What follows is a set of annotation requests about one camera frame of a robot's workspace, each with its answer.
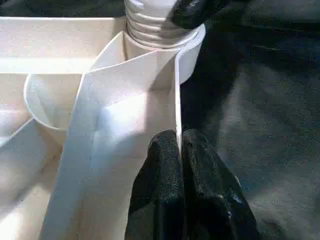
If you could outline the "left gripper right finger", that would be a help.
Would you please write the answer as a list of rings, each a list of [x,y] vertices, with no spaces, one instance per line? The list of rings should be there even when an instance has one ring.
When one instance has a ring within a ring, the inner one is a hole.
[[[237,178],[195,129],[183,133],[182,165],[190,240],[261,238]]]

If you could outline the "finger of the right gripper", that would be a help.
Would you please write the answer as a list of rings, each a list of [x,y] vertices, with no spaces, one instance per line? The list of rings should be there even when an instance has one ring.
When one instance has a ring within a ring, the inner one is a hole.
[[[193,30],[229,3],[229,0],[178,0],[171,11],[171,22],[185,30]]]

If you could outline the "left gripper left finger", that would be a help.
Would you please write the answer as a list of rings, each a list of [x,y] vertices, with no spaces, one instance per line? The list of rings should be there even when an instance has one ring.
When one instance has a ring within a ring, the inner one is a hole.
[[[183,171],[176,134],[157,133],[131,192],[127,240],[182,240],[185,237]]]

